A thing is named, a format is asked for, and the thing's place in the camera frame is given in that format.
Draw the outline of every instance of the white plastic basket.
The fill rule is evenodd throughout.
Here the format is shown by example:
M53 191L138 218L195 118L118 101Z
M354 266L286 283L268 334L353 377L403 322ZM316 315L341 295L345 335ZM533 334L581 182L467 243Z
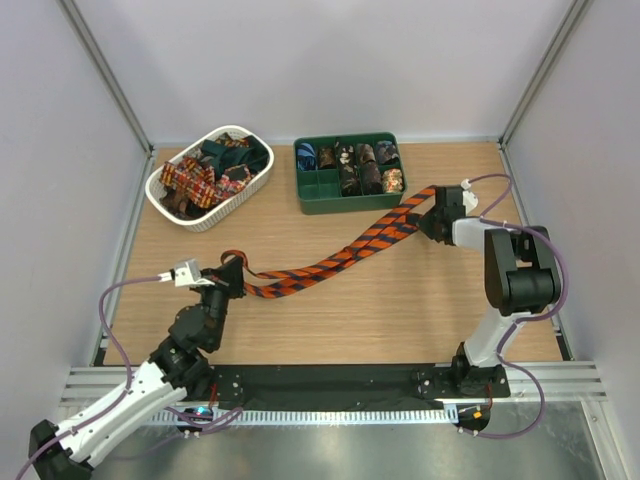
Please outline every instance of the white plastic basket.
M162 215L167 217L176 225L180 225L187 230L192 232L204 232L205 230L210 229L224 217L229 215L233 210L235 210L242 202L244 202L251 195L256 193L260 187L262 187L267 180L269 179L269 173L271 172L271 168L273 167L273 150L271 147L267 145L261 138L251 133L249 130L238 127L236 125L226 125L224 127L216 128L213 132L208 133L204 137L202 137L197 142L193 143L189 147L185 148L178 155L169 160L173 164L178 164L182 160L182 157L189 153L191 150L195 150L202 142L205 140L215 140L223 133L228 133L231 138L244 138L250 135L253 135L269 152L269 161L267 162L267 166L259 172L249 184L237 195L234 195L231 198L226 199L216 208L211 210L209 213L200 217L196 220L180 220L173 216L170 212L168 212L160 203L160 199L166 195L166 190L164 185L160 183L160 174L162 173L162 167L158 168L155 172L151 174L149 179L147 180L147 184L145 185L145 193L147 194L147 198L151 202L151 204L158 209Z

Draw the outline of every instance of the basket rim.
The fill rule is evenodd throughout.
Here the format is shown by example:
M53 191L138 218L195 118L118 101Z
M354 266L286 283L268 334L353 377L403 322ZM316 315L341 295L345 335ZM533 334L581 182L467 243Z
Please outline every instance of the basket rim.
M267 152L269 153L269 162L267 163L267 166L260 173L258 173L255 177L253 177L251 182L249 182L247 184L247 186L245 187L245 188L249 188L249 186L251 184L253 184L254 182L257 182L262 176L266 175L269 172L269 170L271 170L271 167L273 167L273 162L274 162L274 157L275 156L273 154L273 150L271 149L271 147L269 145L267 145L266 142L264 140L262 140L262 138L260 138L255 133L251 132L250 130L247 130L244 127L240 127L238 125L225 125L225 126L222 126L222 127L218 127L216 129L212 130L211 132L207 133L206 135L204 135L199 140L193 142L191 145L186 147L184 150L182 150L177 155L174 155L168 161L170 163L178 163L180 160L182 160L182 156L186 152L191 150L193 147L195 147L196 145L202 143L203 141L205 141L205 140L207 140L207 139L209 139L211 137L220 136L221 134L223 134L223 133L225 133L225 132L227 132L229 130L240 131L245 136L250 136L250 135L254 136L256 138L256 140L258 140L267 149ZM147 199L151 202L151 204L154 207L156 207L156 210L158 210L162 215L164 215L168 220L171 220L176 225L180 225L180 226L183 226L183 227L191 227L191 226L195 226L195 225L200 225L200 224L206 222L207 220L209 220L211 217L213 217L219 210L224 208L229 202L234 200L236 198L236 196L237 196L237 195L234 195L233 197L227 198L224 202L222 202L216 208L211 210L209 213L207 213L206 215L203 215L202 217L200 217L200 218L198 218L196 220L181 220L181 219L176 218L173 215L171 215L171 213L169 213L162 206L162 204L153 197L153 194L151 193L151 184L154 181L157 181L157 177L162 173L162 168L163 167L157 168L156 170L153 171L153 173L151 175L149 175L149 178L147 179L147 181L145 183L145 186L144 186L145 195L147 196Z

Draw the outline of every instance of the wooden tabletop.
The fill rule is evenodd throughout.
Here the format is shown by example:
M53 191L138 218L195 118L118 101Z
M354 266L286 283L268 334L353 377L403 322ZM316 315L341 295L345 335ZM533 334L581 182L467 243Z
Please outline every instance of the wooden tabletop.
M246 252L254 271L311 265L351 243L385 213L302 214L292 150L275 147L276 161L267 184L207 232L176 226L145 202L127 278L166 272L192 257L201 268L216 267L220 253L228 249ZM160 150L158 164L179 151ZM493 143L401 145L400 154L409 183L406 196L430 184L455 184L504 171ZM474 184L480 207L504 186L500 179ZM425 202L416 211L431 205ZM499 205L492 218L517 222L513 199ZM197 299L195 293L171 283L125 287L114 333L131 360L144 361L167 336L175 314ZM482 255L416 233L295 295L232 300L222 347L210 359L214 364L450 361L486 307ZM550 322L525 326L507 358L560 360ZM105 364L121 363L109 347Z

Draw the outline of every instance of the green plastic container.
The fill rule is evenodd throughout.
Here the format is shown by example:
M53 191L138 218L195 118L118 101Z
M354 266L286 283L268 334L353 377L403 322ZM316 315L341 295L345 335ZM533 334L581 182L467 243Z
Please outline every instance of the green plastic container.
M354 148L358 143L368 143L375 148L376 143L381 140L389 140L396 146L398 145L396 137L389 132L297 139L293 144L293 168L296 170L296 188L298 190L298 199L300 200L300 209L302 212L307 215L316 215L320 213L342 213L359 210L389 210L398 206L402 201L402 195L404 195L407 189L407 177L402 167L402 159L398 160L397 163L378 166L380 173L384 173L392 168L402 170L404 188L401 193L343 197L340 194L340 179L337 168L310 172L298 170L296 152L300 144L310 143L317 153L320 147L334 147L338 139L342 143L353 144Z

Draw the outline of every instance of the gray wall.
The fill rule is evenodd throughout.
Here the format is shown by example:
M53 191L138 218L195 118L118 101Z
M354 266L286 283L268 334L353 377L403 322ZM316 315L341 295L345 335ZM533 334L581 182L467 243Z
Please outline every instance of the gray wall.
M597 362L636 470L639 19L637 1L594 2L510 145L532 220L549 227L571 266L569 340L578 358Z
M0 2L0 478L97 338L144 154L52 0Z
M497 137L570 0L78 0L147 134Z

